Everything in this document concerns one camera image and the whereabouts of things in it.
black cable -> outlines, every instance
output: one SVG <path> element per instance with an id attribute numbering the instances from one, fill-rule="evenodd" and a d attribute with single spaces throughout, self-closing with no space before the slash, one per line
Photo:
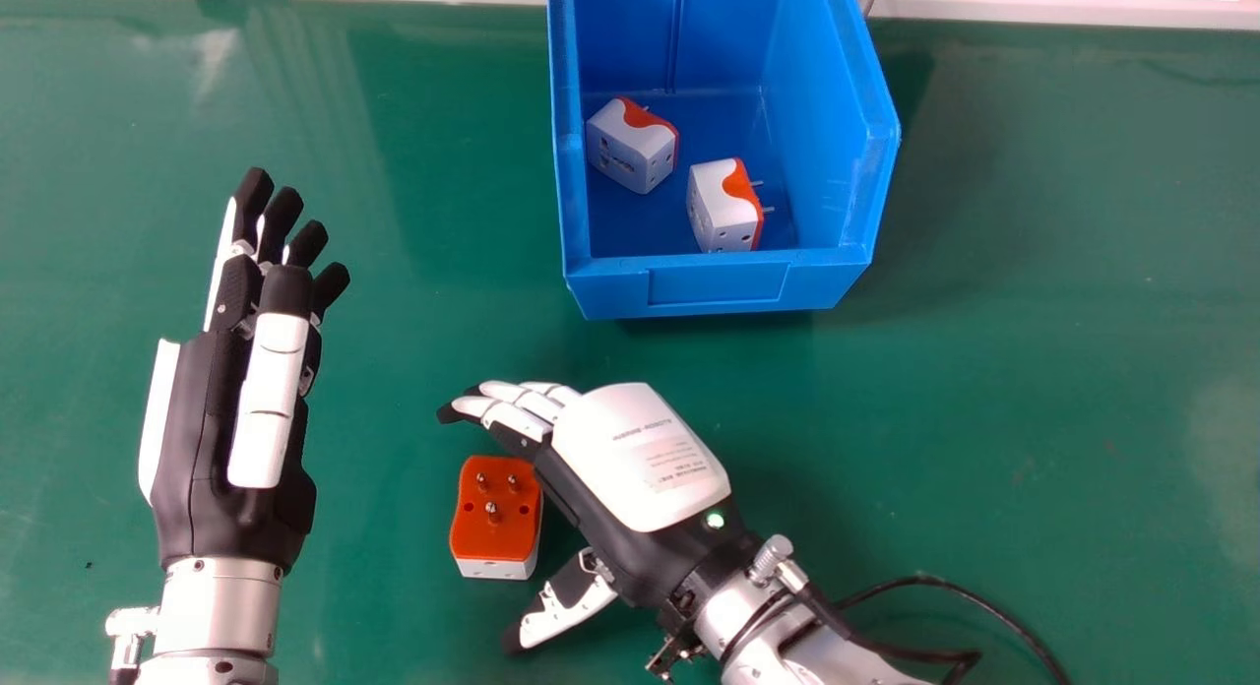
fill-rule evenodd
<path id="1" fill-rule="evenodd" d="M 1063 670 L 1063 666 L 1058 662 L 1055 655 L 1050 652 L 1050 648 L 1043 643 L 1043 641 L 1041 641 L 1041 638 L 1038 638 L 1034 635 L 1034 632 L 1029 631 L 1026 626 L 1022 626 L 1022 623 L 1016 621 L 1013 616 L 1005 613 L 1003 609 L 994 606 L 989 599 L 985 599 L 984 597 L 980 597 L 974 592 L 964 589 L 963 587 L 959 587 L 953 582 L 941 579 L 940 577 L 932 577 L 931 574 L 916 574 L 914 577 L 902 577 L 900 579 L 892 579 L 882 584 L 877 584 L 874 587 L 863 589 L 840 601 L 837 601 L 833 606 L 835 607 L 837 612 L 843 612 L 848 608 L 854 607 L 856 604 L 861 604 L 862 602 L 872 597 L 883 594 L 885 592 L 891 592 L 892 589 L 900 589 L 901 587 L 935 587 L 937 589 L 945 589 L 946 592 L 951 592 L 959 597 L 963 597 L 964 599 L 971 602 L 973 604 L 976 604 L 978 607 L 985 609 L 987 612 L 989 612 L 990 616 L 1000 621 L 1003 626 L 1013 631 L 1017 636 L 1019 636 L 1021 640 L 1023 640 L 1023 642 L 1046 667 L 1046 670 L 1050 672 L 1050 675 L 1053 677 L 1057 685 L 1071 685 L 1071 679 L 1068 679 L 1067 671 Z M 887 655 L 890 657 L 900 657 L 919 662 L 956 664 L 945 676 L 942 685 L 958 685 L 958 682 L 963 680 L 963 676 L 966 675 L 966 672 L 971 670 L 971 667 L 975 667 L 975 664 L 979 662 L 980 660 L 979 651 L 917 651 L 912 648 L 901 648 L 900 646 L 891 646 L 887 643 L 878 643 L 873 641 L 863 642 L 861 637 L 856 637 L 854 642 L 864 648 L 868 648 L 881 655 Z M 964 666 L 964 662 L 966 662 L 968 660 L 969 664 Z"/>

white robotic hand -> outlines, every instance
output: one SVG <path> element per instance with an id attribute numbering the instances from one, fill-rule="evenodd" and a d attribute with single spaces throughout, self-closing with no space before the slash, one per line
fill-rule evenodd
<path id="1" fill-rule="evenodd" d="M 158 344 L 139 480 L 166 582 L 159 608 L 110 614 L 111 685 L 278 680 L 267 659 L 280 582 L 315 514 L 305 397 L 324 314 L 350 277 L 330 263 L 311 278 L 328 232 L 311 222 L 285 246 L 302 200 L 272 190 L 249 170 L 227 205 L 202 334 Z"/>
<path id="2" fill-rule="evenodd" d="M 717 659 L 724 684 L 927 685 L 858 645 L 791 560 L 791 543 L 748 531 L 717 457 L 649 385 L 591 393 L 490 380 L 438 410 L 484 426 L 534 466 L 590 543 L 504 635 L 517 652 L 620 598 L 658 613 L 665 645 L 648 670 Z"/>

blue bin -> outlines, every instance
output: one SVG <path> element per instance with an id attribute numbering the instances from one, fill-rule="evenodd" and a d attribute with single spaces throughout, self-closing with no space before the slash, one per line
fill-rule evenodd
<path id="1" fill-rule="evenodd" d="M 871 263 L 901 128 L 857 0 L 549 0 L 564 278 L 582 314 L 832 309 Z M 583 126 L 624 94 L 670 120 L 679 166 L 646 196 L 588 169 Z M 759 251 L 703 254 L 689 165 L 740 156 Z"/>

green tabletop surface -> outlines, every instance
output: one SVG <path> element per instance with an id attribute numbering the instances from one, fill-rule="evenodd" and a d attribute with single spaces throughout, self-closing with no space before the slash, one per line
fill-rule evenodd
<path id="1" fill-rule="evenodd" d="M 616 606 L 538 654 L 530 584 L 460 578 L 433 410 L 478 380 L 648 380 L 834 597 L 929 572 L 1079 684 L 1260 682 L 1260 37 L 891 20 L 903 142 L 873 267 L 827 314 L 586 322 L 561 276 L 544 13 L 0 0 L 0 682 L 103 682 L 163 574 L 136 444 L 155 342 L 199 330 L 249 165 L 349 264 L 311 393 L 292 684 L 646 684 Z M 850 612 L 1050 680 L 948 594 Z M 915 670 L 940 677 L 940 671 Z M 712 661 L 679 682 L 716 682 Z"/>

